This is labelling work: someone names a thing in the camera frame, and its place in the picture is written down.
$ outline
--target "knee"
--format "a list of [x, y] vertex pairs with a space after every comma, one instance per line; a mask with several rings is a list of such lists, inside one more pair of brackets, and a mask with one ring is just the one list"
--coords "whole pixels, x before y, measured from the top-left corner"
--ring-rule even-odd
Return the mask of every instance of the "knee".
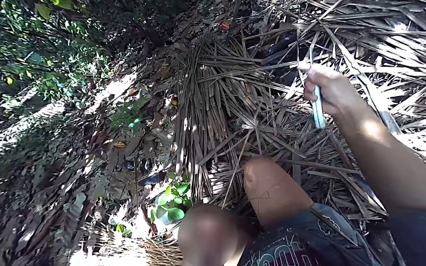
[[234, 250], [236, 238], [231, 214], [209, 204], [199, 204], [187, 211], [178, 229], [178, 246], [184, 259], [191, 263], [213, 252], [218, 265], [224, 264]]
[[254, 178], [253, 173], [270, 169], [271, 166], [275, 165], [275, 162], [266, 157], [253, 157], [244, 164], [244, 184], [252, 182]]

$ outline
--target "dark shorts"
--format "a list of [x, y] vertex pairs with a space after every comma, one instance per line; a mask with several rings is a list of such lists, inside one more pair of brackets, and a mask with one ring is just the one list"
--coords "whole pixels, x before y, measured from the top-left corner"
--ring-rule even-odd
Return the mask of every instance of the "dark shorts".
[[310, 210], [281, 221], [246, 247], [238, 266], [380, 265], [371, 259], [363, 237], [334, 209], [318, 203], [311, 208], [330, 223]]

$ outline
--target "leaf litter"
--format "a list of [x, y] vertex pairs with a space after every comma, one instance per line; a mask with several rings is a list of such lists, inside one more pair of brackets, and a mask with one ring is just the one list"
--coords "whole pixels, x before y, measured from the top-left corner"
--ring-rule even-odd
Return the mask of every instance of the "leaf litter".
[[[30, 135], [33, 146], [0, 162], [0, 264], [6, 254], [14, 265], [33, 265], [127, 253], [180, 265], [175, 238], [166, 238], [172, 231], [146, 223], [146, 204], [162, 187], [137, 182], [186, 174], [194, 203], [251, 214], [242, 169], [253, 156], [276, 161], [363, 235], [386, 221], [333, 120], [314, 128], [296, 66], [309, 62], [315, 43], [314, 62], [350, 77], [391, 132], [426, 161], [426, 1], [209, 2], [176, 20], [174, 44], [139, 67], [120, 63], [120, 73], [140, 77], [126, 88], [129, 96]], [[145, 128], [112, 128], [111, 104], [144, 95], [152, 97], [140, 108]], [[107, 217], [121, 209], [116, 223], [140, 228], [140, 216], [152, 239], [117, 233]]]

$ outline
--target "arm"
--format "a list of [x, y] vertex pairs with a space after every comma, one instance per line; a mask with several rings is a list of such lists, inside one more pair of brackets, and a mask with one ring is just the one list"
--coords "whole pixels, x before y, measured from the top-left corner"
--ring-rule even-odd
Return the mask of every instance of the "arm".
[[314, 64], [308, 70], [304, 98], [316, 100], [321, 87], [323, 110], [332, 115], [361, 171], [390, 215], [404, 209], [426, 209], [426, 164], [395, 139], [349, 80]]

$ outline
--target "leg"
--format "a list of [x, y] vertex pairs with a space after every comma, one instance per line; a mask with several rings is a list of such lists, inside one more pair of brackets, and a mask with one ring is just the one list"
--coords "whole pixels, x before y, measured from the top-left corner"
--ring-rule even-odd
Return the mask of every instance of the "leg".
[[178, 229], [183, 266], [236, 266], [249, 235], [237, 219], [218, 206], [195, 205]]
[[244, 190], [264, 228], [313, 204], [293, 178], [266, 158], [252, 158], [246, 162]]

